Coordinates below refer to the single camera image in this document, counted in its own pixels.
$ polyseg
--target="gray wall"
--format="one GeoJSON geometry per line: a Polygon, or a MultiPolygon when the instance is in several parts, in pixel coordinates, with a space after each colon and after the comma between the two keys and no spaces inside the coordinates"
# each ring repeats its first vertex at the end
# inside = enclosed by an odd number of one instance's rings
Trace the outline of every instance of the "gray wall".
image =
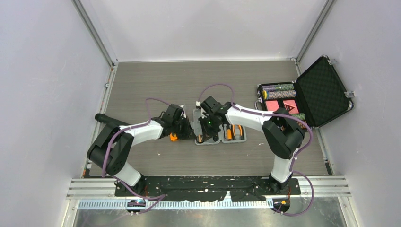
{"type": "Polygon", "coordinates": [[[331,159],[352,190],[364,226],[399,226],[401,2],[337,1],[302,60],[320,55],[355,90],[355,110],[322,127],[331,159]]]}
{"type": "Polygon", "coordinates": [[[109,69],[71,1],[1,1],[0,23],[0,226],[59,226],[109,69]]]}
{"type": "Polygon", "coordinates": [[[119,61],[294,57],[324,4],[322,0],[83,1],[91,18],[100,21],[96,25],[119,61]]]}

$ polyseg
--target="red card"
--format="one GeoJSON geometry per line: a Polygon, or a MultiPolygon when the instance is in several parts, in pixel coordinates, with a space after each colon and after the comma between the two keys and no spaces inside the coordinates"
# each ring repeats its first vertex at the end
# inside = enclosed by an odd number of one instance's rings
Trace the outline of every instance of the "red card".
{"type": "Polygon", "coordinates": [[[276,111],[279,108],[277,101],[266,101],[266,107],[268,111],[276,111]]]}
{"type": "Polygon", "coordinates": [[[296,106],[295,100],[284,100],[284,108],[289,111],[290,114],[298,114],[298,107],[296,106]]]}

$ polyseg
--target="gray floor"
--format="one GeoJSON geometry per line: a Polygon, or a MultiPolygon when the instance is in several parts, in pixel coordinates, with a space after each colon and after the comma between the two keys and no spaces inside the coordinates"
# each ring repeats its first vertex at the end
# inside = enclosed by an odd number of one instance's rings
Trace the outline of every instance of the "gray floor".
{"type": "MultiPolygon", "coordinates": [[[[136,124],[148,119],[144,100],[158,97],[192,109],[200,92],[213,83],[229,83],[235,89],[235,102],[254,108],[256,85],[293,81],[297,78],[292,61],[214,61],[214,62],[122,62],[118,65],[106,114],[136,124]]],[[[230,99],[226,87],[210,88],[212,95],[225,103],[230,99]]],[[[152,116],[159,116],[166,105],[150,102],[152,116]]],[[[268,175],[274,155],[264,135],[247,128],[247,141],[239,144],[197,146],[193,141],[152,140],[131,149],[128,162],[144,175],[268,175]]],[[[295,170],[307,175],[326,175],[323,155],[317,140],[298,157],[295,170]]],[[[101,169],[93,166],[91,175],[101,169]]]]}

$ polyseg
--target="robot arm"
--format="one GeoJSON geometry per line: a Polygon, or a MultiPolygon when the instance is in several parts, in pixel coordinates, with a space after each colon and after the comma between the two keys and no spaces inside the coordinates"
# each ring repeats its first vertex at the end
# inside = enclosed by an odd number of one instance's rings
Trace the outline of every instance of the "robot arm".
{"type": "Polygon", "coordinates": [[[147,140],[157,140],[170,133],[175,133],[180,140],[195,139],[195,135],[189,126],[182,107],[175,104],[169,105],[165,112],[159,117],[152,118],[149,122],[128,125],[103,115],[97,115],[96,119],[107,125],[100,132],[95,142],[90,147],[87,157],[99,167],[103,166],[106,150],[111,138],[120,130],[119,134],[107,158],[106,173],[116,176],[126,182],[129,186],[134,186],[142,175],[126,162],[132,146],[147,140]]]}
{"type": "MultiPolygon", "coordinates": [[[[305,133],[295,121],[263,116],[265,113],[272,114],[273,111],[257,111],[240,105],[232,106],[230,102],[222,105],[211,96],[206,98],[200,107],[204,113],[199,118],[202,133],[206,135],[204,140],[216,135],[221,124],[240,124],[263,132],[270,149],[275,154],[273,170],[269,177],[270,186],[277,192],[284,189],[292,176],[293,156],[305,137],[305,133]]],[[[275,113],[289,115],[284,108],[278,109],[275,113]]]]}

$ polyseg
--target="gray tray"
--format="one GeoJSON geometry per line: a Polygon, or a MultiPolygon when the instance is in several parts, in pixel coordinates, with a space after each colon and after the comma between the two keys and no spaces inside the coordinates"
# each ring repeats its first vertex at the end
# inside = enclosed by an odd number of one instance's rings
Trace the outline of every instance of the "gray tray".
{"type": "MultiPolygon", "coordinates": [[[[193,110],[193,122],[191,122],[191,127],[193,128],[193,131],[195,133],[195,135],[198,137],[198,135],[202,135],[202,127],[201,127],[201,123],[199,122],[199,118],[201,117],[202,113],[201,110],[199,109],[194,109],[193,110]]],[[[218,140],[217,141],[213,141],[213,139],[209,139],[203,143],[198,143],[197,140],[195,140],[195,144],[196,145],[213,145],[213,144],[218,144],[221,142],[223,143],[243,143],[246,141],[246,132],[245,132],[245,127],[243,127],[244,130],[244,139],[241,140],[239,136],[235,137],[235,140],[227,140],[225,133],[227,131],[226,129],[226,125],[224,125],[224,127],[220,126],[220,132],[218,133],[218,140]]],[[[235,128],[235,134],[239,135],[239,129],[236,127],[235,128]]]]}

